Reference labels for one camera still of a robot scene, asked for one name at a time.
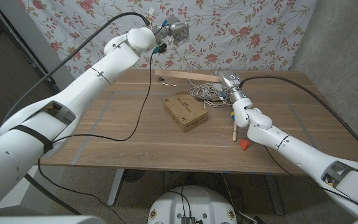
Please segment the cardboard box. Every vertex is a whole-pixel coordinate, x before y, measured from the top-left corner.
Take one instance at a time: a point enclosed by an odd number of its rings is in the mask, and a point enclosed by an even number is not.
[[[165,110],[185,133],[208,119],[208,112],[186,90],[162,100]]]

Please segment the black strap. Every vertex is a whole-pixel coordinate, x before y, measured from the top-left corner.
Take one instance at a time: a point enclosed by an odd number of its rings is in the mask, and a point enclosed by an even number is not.
[[[38,131],[33,130],[27,126],[24,125],[17,125],[16,127],[13,127],[11,130],[16,129],[19,131],[23,131],[34,138],[38,139],[42,144],[44,144],[44,154],[47,153],[49,150],[53,149],[53,142],[49,141],[48,138],[40,134]]]

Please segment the orange object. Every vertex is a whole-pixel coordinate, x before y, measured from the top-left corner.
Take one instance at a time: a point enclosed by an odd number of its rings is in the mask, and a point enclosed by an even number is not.
[[[248,139],[240,139],[240,146],[243,151],[245,151],[249,145],[251,145],[251,142]]]

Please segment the table surface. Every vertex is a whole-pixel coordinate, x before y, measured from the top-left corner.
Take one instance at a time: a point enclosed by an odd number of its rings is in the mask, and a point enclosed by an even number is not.
[[[197,73],[211,74],[200,70]],[[289,78],[323,98],[312,82],[301,72],[236,71],[241,78],[254,75],[278,75]],[[239,128],[233,142],[232,108],[207,106],[208,120],[182,133],[164,110],[162,99],[191,87],[186,79],[170,78],[163,85],[152,75],[150,95],[133,137],[124,142],[88,136],[72,137],[53,158],[42,160],[51,166],[115,167],[124,169],[181,170],[200,172],[242,172],[285,174],[267,154],[265,148],[252,143],[246,151],[240,138],[247,128]],[[194,81],[199,85],[203,81]],[[116,139],[128,137],[134,130],[149,86],[148,70],[130,70],[118,78],[86,112],[75,134],[91,133]],[[281,80],[248,81],[242,89],[254,107],[271,117],[273,124],[332,156],[358,162],[358,142],[314,98]],[[285,169],[304,174],[278,152],[270,149]]]

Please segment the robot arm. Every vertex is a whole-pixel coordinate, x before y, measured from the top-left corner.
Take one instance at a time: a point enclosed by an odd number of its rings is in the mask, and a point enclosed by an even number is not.
[[[188,37],[188,25],[176,17],[158,35],[158,42],[168,35],[176,42]],[[25,176],[40,156],[51,158],[68,141],[50,147],[51,141],[71,135],[91,104],[116,78],[139,60],[142,52],[156,48],[154,32],[143,27],[113,38],[104,48],[105,57],[67,88],[50,98],[18,111],[0,127],[0,200]]]
[[[277,150],[318,185],[358,203],[358,162],[329,156],[278,129],[259,109],[251,109],[252,103],[238,87],[240,80],[235,73],[219,72],[218,77],[233,103],[236,124],[249,127],[250,140]],[[358,218],[358,205],[331,192],[327,194]]]

